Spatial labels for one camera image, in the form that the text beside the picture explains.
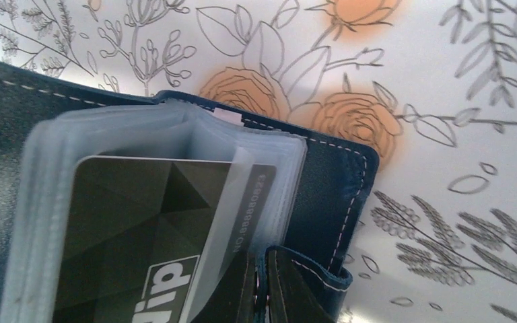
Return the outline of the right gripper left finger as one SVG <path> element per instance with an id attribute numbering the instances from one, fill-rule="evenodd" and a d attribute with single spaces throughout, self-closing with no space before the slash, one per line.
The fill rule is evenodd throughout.
<path id="1" fill-rule="evenodd" d="M 255 260 L 248 253 L 239 252 L 196 315 L 196 323 L 253 322 L 255 292 Z"/>

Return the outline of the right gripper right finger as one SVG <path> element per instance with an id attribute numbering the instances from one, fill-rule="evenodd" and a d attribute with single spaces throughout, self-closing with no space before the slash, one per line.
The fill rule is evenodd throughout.
<path id="1" fill-rule="evenodd" d="M 320 306 L 287 252 L 268 251 L 267 273 L 271 322 L 323 323 L 334 321 Z"/>

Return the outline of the black VIP card front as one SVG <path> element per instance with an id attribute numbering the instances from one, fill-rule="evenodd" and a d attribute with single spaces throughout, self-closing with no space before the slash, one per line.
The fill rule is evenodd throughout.
<path id="1" fill-rule="evenodd" d="M 54 322 L 188 322 L 249 247 L 277 168 L 92 156 L 77 167 Z"/>

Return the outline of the blue card holder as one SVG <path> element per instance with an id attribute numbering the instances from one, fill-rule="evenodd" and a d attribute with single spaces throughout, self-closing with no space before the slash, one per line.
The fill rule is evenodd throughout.
<path id="1" fill-rule="evenodd" d="M 22 146 L 40 121 L 101 106 L 156 105 L 170 100 L 213 111 L 221 104 L 178 91 L 152 97 L 102 91 L 0 62 L 0 310 L 10 253 Z M 242 112 L 244 126 L 304 137 L 306 160 L 283 245 L 319 305 L 337 318 L 351 274 L 343 263 L 378 170 L 370 147 L 273 118 Z"/>

